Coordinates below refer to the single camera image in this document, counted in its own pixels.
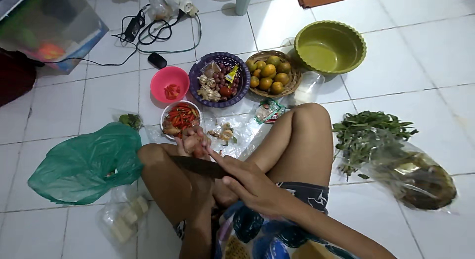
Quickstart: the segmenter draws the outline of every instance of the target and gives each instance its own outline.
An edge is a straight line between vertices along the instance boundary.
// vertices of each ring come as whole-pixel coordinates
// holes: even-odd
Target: white bowl
[[[180,100],[180,101],[177,101],[177,102],[174,102],[168,106],[165,107],[165,109],[163,110],[163,113],[162,113],[162,117],[160,118],[160,128],[163,132],[163,121],[165,121],[165,117],[167,116],[168,112],[173,108],[175,107],[177,104],[179,104],[180,102],[184,102],[186,104],[189,104],[191,106],[193,106],[195,108],[195,110],[198,111],[198,114],[199,114],[199,126],[201,126],[201,123],[203,122],[203,115],[201,114],[201,111],[199,110],[199,108],[193,103],[193,102],[189,102],[187,100]],[[172,135],[165,135],[169,140],[172,140],[172,141],[175,141],[175,138],[172,136]]]

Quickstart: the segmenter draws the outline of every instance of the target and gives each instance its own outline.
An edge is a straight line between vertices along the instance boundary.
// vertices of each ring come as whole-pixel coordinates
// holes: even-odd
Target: knife blade
[[[218,179],[222,179],[226,175],[235,178],[215,162],[185,156],[170,156],[170,159],[181,169],[200,175]]]

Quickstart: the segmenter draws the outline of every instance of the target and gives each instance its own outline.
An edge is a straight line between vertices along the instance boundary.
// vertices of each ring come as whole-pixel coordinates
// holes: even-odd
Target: hand
[[[211,145],[211,139],[203,132],[203,128],[194,126],[183,131],[182,138],[175,138],[178,146],[178,155],[210,160],[206,147]]]
[[[293,205],[299,204],[296,197],[277,187],[256,164],[227,155],[223,158],[210,147],[207,151],[226,172],[239,180],[223,177],[223,183],[252,210],[270,216],[285,216],[286,210],[292,210]]]

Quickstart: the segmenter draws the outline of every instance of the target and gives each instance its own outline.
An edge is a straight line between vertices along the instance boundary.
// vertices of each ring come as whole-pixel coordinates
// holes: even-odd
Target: green basin
[[[295,50],[307,67],[324,74],[344,74],[364,60],[366,44],[352,27],[337,21],[317,21],[295,37]]]

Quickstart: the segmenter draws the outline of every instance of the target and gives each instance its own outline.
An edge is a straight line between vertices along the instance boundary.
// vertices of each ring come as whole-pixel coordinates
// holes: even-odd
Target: purple bowl
[[[205,67],[205,65],[212,60],[218,64],[223,63],[224,65],[231,67],[234,67],[236,64],[238,65],[237,72],[239,73],[239,85],[237,86],[236,95],[230,100],[224,102],[212,102],[209,100],[203,100],[203,98],[197,93],[200,88],[198,77],[202,75],[200,69]],[[251,74],[249,73],[249,69],[244,61],[242,61],[238,56],[227,52],[215,52],[203,56],[198,63],[193,64],[188,76],[190,77],[190,92],[193,97],[201,104],[215,108],[224,108],[238,103],[242,98],[244,98],[249,90],[249,85],[251,84]]]

